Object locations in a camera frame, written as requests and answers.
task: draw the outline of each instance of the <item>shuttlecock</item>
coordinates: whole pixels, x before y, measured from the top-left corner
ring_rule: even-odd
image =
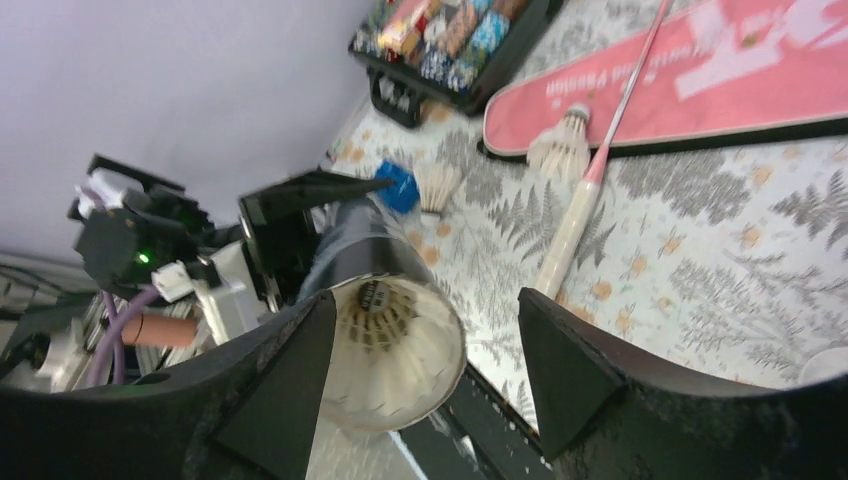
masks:
[[[462,325],[442,295],[402,276],[332,291],[338,317],[324,414],[341,426],[386,431],[441,405],[465,366]]]
[[[451,195],[459,186],[462,173],[458,168],[440,163],[416,163],[412,169],[421,196],[421,222],[435,227]]]
[[[549,178],[569,185],[578,182],[589,167],[588,123],[589,107],[572,105],[559,123],[533,140],[527,149],[527,163]]]

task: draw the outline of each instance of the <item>racket grip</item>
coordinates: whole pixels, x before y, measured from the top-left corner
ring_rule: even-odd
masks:
[[[577,244],[595,209],[599,191],[600,185],[596,183],[586,181],[578,183],[571,204],[562,216],[559,228],[542,262],[542,268],[536,277],[536,284],[533,286],[549,298],[556,298],[562,282],[565,281]]]

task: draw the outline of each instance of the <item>table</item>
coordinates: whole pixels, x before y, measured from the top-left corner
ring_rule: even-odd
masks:
[[[677,1],[680,9],[694,3]],[[654,0],[573,0],[519,78],[646,28]],[[518,330],[569,192],[476,151],[482,121],[434,106],[405,130],[369,111],[334,169],[383,158],[465,173],[444,222],[402,219],[468,331],[468,358],[533,426]],[[557,301],[634,345],[752,384],[797,384],[804,363],[848,345],[848,137],[612,161]]]

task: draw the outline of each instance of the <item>black box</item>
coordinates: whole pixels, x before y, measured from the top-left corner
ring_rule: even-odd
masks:
[[[406,128],[419,127],[423,120],[422,103],[427,99],[474,116],[483,113],[489,98],[512,80],[563,3],[564,0],[530,0],[466,93],[456,92],[446,85],[423,78],[416,69],[405,63],[393,63],[356,51],[355,37],[348,44],[348,52],[366,66],[374,108],[400,125]],[[381,95],[381,83],[385,92],[388,82],[393,84],[394,101],[384,99]],[[402,102],[398,101],[399,97],[403,97]]]

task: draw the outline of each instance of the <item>wire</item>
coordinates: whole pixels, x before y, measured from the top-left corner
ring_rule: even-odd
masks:
[[[97,387],[101,385],[103,371],[106,368],[109,358],[109,351],[116,343],[123,345],[121,342],[121,332],[123,332],[124,327],[126,327],[130,320],[135,318],[136,315],[141,313],[144,307],[156,300],[158,297],[159,291],[156,290],[156,287],[148,285],[141,291],[141,293],[130,301],[127,308],[125,308],[117,316],[115,321],[111,322],[106,333],[103,335],[103,338],[101,338],[100,342],[97,344],[97,348],[94,350],[94,355],[91,358],[91,363],[88,368],[86,386]]]
[[[101,197],[100,194],[95,192],[93,189],[91,189],[87,186],[80,187],[80,193],[87,196],[92,201],[92,203],[94,203],[95,208],[97,208],[98,210],[104,210],[106,208],[106,205],[103,203],[103,197]],[[116,328],[115,324],[117,323],[117,319],[118,319],[118,309],[115,307],[115,297],[113,297],[111,293],[109,293],[105,290],[101,291],[100,294],[103,296],[103,303],[106,305],[106,313],[109,316],[109,328],[106,330],[106,335],[103,336],[103,338],[100,340],[100,343],[97,345],[97,348],[94,351],[95,357],[97,355],[97,352],[100,350],[101,345],[104,344],[104,342],[107,341],[106,340],[107,338],[109,338],[109,333],[112,332],[113,330],[115,330],[115,328]],[[124,359],[124,342],[121,341],[121,331],[122,330],[123,330],[123,327],[118,330],[117,336],[113,337],[112,340],[108,341],[108,343],[112,344],[112,365],[113,365],[113,368],[112,368],[112,370],[113,370],[112,383],[117,383],[119,385],[124,383],[124,376],[125,376],[124,374],[126,373],[125,372],[126,364],[125,364],[125,359]],[[91,376],[91,370],[90,370],[89,371],[89,381],[91,381],[91,380],[92,380],[92,376]]]
[[[118,309],[115,307],[115,297],[112,296],[109,292],[100,292],[103,296],[103,304],[106,305],[106,313],[109,315],[109,326],[110,328],[114,328],[115,320],[118,318]],[[113,342],[112,344],[112,358],[113,358],[113,373],[112,373],[112,383],[122,384],[124,383],[124,374],[126,369],[125,359],[124,359],[124,344],[121,342],[121,337],[118,336],[118,340]]]
[[[41,275],[39,275],[37,273],[33,273],[32,271],[27,270],[25,268],[19,268],[19,267],[13,267],[11,265],[0,264],[0,269],[11,270],[13,272],[20,273],[22,275],[26,275],[30,279],[35,280],[36,282],[42,283],[42,284],[52,288],[53,290],[56,290],[57,292],[59,292],[61,294],[70,295],[72,293],[72,292],[66,290],[65,288],[63,288],[61,285],[53,283],[50,280],[47,280],[46,278],[42,277]]]

